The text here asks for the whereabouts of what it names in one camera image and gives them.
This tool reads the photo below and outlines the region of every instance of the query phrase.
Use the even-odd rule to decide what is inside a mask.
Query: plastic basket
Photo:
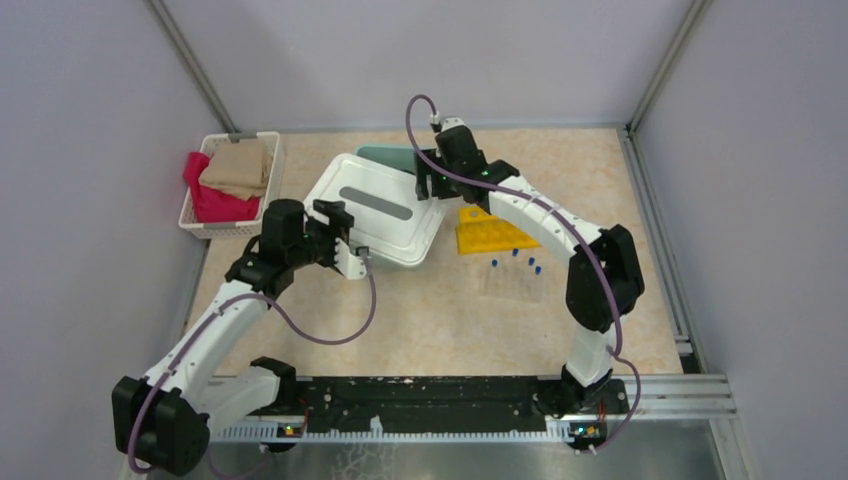
[[[262,214],[272,200],[280,197],[280,186],[283,181],[283,144],[277,132],[233,133],[207,135],[200,146],[200,152],[211,157],[218,147],[225,143],[238,143],[241,140],[257,138],[265,144],[265,149],[272,155],[271,173],[268,175],[268,188],[259,204],[259,212],[253,220],[239,222],[199,223],[194,215],[194,203],[191,191],[186,189],[183,210],[180,213],[180,228],[189,231],[197,238],[232,238],[252,237],[262,229]]]

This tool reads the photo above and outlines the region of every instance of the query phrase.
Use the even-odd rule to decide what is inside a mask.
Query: marble tabletop
[[[503,158],[538,190],[602,226],[620,223],[634,236],[645,293],[624,325],[623,356],[641,373],[681,373],[668,312],[615,130],[476,130],[489,161]],[[431,144],[432,133],[419,133]],[[403,132],[284,134],[282,197],[302,200],[339,153],[364,143],[408,144]],[[567,269],[543,249],[459,255],[457,210],[448,213],[424,262],[415,269],[375,267],[377,314],[354,342],[321,346],[301,339],[273,310],[226,358],[219,375],[235,375],[269,356],[300,375],[559,374],[571,350],[575,321],[564,304]],[[215,296],[247,239],[216,239],[209,247],[189,325]],[[542,273],[527,265],[535,257]],[[492,260],[498,267],[492,267]],[[365,320],[368,283],[307,267],[280,297],[306,332],[343,338]],[[628,374],[622,365],[616,373]]]

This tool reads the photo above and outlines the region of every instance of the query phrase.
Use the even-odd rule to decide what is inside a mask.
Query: folded towel
[[[200,184],[242,200],[265,195],[271,155],[259,140],[225,143],[200,174]]]
[[[183,178],[191,191],[194,216],[200,223],[254,220],[259,212],[259,199],[240,200],[232,195],[204,187],[197,180],[209,166],[209,157],[200,152],[188,155]]]

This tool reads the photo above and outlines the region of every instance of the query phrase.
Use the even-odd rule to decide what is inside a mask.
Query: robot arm
[[[211,386],[209,381],[235,343],[268,310],[257,293],[278,298],[293,282],[295,270],[313,263],[348,279],[365,276],[364,261],[348,246],[354,219],[344,211],[344,203],[316,200],[313,206],[322,219],[307,216],[299,201],[271,202],[262,232],[233,263],[201,320],[140,379],[124,377],[118,382],[112,392],[118,450],[129,451],[133,425],[152,390],[158,391],[141,421],[134,453],[176,475],[197,465],[210,438],[250,412],[293,394],[281,385],[294,380],[294,369],[271,359],[253,362],[236,378]]]
[[[554,212],[574,226],[589,244],[591,254],[601,262],[622,318],[633,309],[636,299],[645,290],[630,232],[620,225],[606,230],[587,222],[545,197],[507,162],[488,163],[461,119],[448,117],[440,121],[434,116],[431,126],[436,133],[438,149],[424,151],[424,154],[434,164],[465,178],[524,193],[529,198],[455,182],[416,158],[419,199],[426,199],[431,193],[437,198],[462,196],[466,202],[477,204],[486,212],[512,223],[569,267],[566,304],[578,326],[571,357],[562,375],[573,392],[573,403],[579,408],[583,400],[591,397],[609,379],[612,366],[608,348],[615,345],[617,339],[615,330],[610,328],[613,316],[609,302],[587,252],[554,217]]]

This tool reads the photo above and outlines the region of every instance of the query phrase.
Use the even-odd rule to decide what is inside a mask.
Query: red cloth
[[[241,200],[214,188],[204,187],[198,179],[208,166],[209,157],[200,152],[191,152],[183,170],[183,179],[191,190],[197,221],[215,223],[254,220],[259,211],[259,197]]]

